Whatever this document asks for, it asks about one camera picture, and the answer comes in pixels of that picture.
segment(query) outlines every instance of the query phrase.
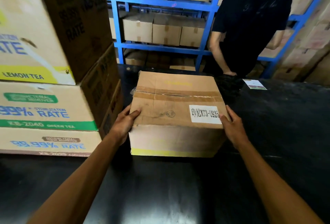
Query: black shirt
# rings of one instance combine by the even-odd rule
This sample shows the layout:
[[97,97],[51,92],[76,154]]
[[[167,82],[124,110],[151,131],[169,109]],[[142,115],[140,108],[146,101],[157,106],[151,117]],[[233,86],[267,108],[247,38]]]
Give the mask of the black shirt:
[[223,0],[212,31],[226,33],[220,49],[232,72],[246,76],[277,30],[285,30],[292,0]]

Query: storage rack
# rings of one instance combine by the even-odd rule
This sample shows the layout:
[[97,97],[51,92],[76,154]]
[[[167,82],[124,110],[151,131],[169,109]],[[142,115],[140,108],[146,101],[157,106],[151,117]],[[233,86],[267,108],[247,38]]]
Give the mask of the storage rack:
[[[211,0],[211,1],[209,0],[107,0],[107,1],[110,1],[112,5],[115,32],[117,36],[117,42],[114,43],[114,46],[118,48],[120,63],[122,64],[124,63],[123,48],[139,49],[139,50],[147,50],[147,51],[173,52],[180,54],[197,55],[195,68],[196,71],[198,71],[203,56],[212,55],[212,53],[208,50],[205,50],[205,48],[211,30],[214,15],[219,9],[219,6],[217,5],[219,0]],[[313,13],[313,11],[315,10],[315,8],[317,7],[320,1],[321,0],[313,0],[313,2],[309,6],[305,14],[303,15],[293,14],[289,17],[289,21],[296,22],[293,27],[294,33],[292,34],[290,39],[287,41],[286,45],[283,47],[283,49],[278,53],[278,55],[275,58],[262,57],[262,56],[258,57],[258,60],[260,61],[269,62],[266,69],[262,73],[261,78],[270,78],[272,76],[276,64],[282,58],[282,56],[284,55],[290,44],[293,42],[297,33],[304,26],[304,24],[311,16],[311,14]],[[147,6],[168,7],[172,9],[175,8],[175,9],[195,10],[198,13],[198,17],[201,16],[202,12],[208,12],[200,47],[198,49],[191,49],[191,48],[183,48],[183,47],[169,47],[163,45],[148,45],[144,43],[125,42],[123,40],[123,35],[120,32],[118,2],[124,3],[126,11],[129,10],[129,3],[134,3],[134,4],[142,4]]]

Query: hand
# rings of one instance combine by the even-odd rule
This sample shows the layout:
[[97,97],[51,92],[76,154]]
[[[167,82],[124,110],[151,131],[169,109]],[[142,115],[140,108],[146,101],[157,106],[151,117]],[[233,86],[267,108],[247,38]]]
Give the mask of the hand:
[[248,142],[249,139],[245,133],[242,119],[235,114],[229,105],[226,105],[226,108],[233,121],[230,122],[223,114],[220,114],[220,119],[228,139],[233,143],[234,147],[238,149],[242,143]]
[[237,75],[237,73],[235,73],[235,72],[232,72],[232,71],[228,71],[228,72],[224,72],[223,74],[225,74],[225,75],[230,75],[230,76],[236,76]]
[[141,109],[138,109],[129,114],[131,105],[132,104],[128,105],[120,114],[118,114],[118,117],[109,132],[109,135],[114,136],[116,140],[119,141],[120,145],[126,141],[128,131],[132,128],[135,118],[141,113]]

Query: person in black shirt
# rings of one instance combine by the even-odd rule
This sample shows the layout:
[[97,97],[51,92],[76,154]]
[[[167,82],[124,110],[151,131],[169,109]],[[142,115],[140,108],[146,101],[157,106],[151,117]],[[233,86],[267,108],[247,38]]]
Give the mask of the person in black shirt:
[[280,45],[291,4],[292,0],[223,0],[210,38],[214,59],[204,72],[249,74],[265,47],[274,50]]

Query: yellow stripe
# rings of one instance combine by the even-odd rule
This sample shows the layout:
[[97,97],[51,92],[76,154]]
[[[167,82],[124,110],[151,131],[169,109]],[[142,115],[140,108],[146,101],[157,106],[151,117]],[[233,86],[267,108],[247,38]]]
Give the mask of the yellow stripe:
[[177,151],[165,151],[165,150],[148,150],[132,148],[132,155],[142,155],[142,156],[168,156],[168,157],[202,157],[211,158],[217,152],[177,152]]
[[[69,67],[54,67],[56,71],[66,74],[68,71],[71,77],[72,72]],[[23,78],[14,77],[15,74],[25,74]],[[39,82],[39,83],[53,83],[57,84],[57,81],[53,77],[52,73],[42,66],[9,66],[0,65],[0,79],[10,81],[26,81],[26,82]]]

